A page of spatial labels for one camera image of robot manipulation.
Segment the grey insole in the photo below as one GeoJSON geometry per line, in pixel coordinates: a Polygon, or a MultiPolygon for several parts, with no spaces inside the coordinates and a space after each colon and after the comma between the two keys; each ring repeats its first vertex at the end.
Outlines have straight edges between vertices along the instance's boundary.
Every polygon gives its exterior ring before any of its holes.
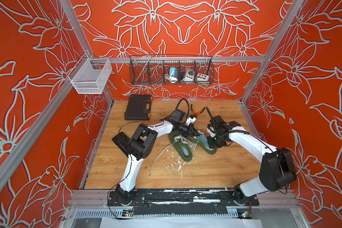
{"type": "Polygon", "coordinates": [[[199,135],[199,144],[204,147],[209,148],[207,137],[203,134],[199,135]]]}

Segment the green shoe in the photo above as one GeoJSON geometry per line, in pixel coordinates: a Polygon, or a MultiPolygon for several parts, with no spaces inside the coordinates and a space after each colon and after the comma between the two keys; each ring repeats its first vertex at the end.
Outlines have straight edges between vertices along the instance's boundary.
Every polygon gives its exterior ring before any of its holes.
{"type": "Polygon", "coordinates": [[[208,140],[203,131],[198,130],[199,136],[187,136],[186,139],[192,142],[192,147],[195,149],[197,146],[200,146],[206,153],[210,155],[214,155],[217,152],[217,149],[211,149],[208,144],[208,140]]]}
{"type": "Polygon", "coordinates": [[[168,134],[169,140],[171,142],[170,145],[166,146],[154,159],[150,171],[149,171],[149,176],[151,176],[154,164],[156,161],[166,152],[170,147],[174,147],[179,154],[179,156],[185,161],[185,162],[190,162],[192,160],[192,152],[190,149],[190,144],[187,142],[186,137],[182,136],[181,133],[179,132],[171,132],[168,134]]]}

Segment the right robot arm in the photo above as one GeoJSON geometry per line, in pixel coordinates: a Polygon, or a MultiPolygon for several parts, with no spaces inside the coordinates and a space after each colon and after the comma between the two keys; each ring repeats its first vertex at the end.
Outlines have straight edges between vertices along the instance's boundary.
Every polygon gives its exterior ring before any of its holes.
{"type": "Polygon", "coordinates": [[[291,152],[270,145],[235,121],[225,122],[221,116],[212,117],[207,125],[210,148],[226,147],[237,143],[251,153],[261,164],[257,177],[234,187],[233,200],[238,205],[246,204],[252,197],[265,192],[276,192],[297,180],[291,152]]]}

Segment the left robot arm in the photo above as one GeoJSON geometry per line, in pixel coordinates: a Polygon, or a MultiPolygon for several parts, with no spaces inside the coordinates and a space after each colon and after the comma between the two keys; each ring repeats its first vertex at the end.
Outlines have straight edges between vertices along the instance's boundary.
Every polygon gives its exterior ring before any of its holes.
{"type": "Polygon", "coordinates": [[[112,138],[116,146],[126,155],[128,161],[121,181],[115,186],[115,192],[121,201],[129,203],[133,198],[136,179],[143,161],[153,150],[158,137],[178,132],[179,136],[199,136],[194,127],[197,116],[186,116],[186,113],[175,109],[160,123],[148,125],[140,122],[131,137],[119,132],[112,138]]]}

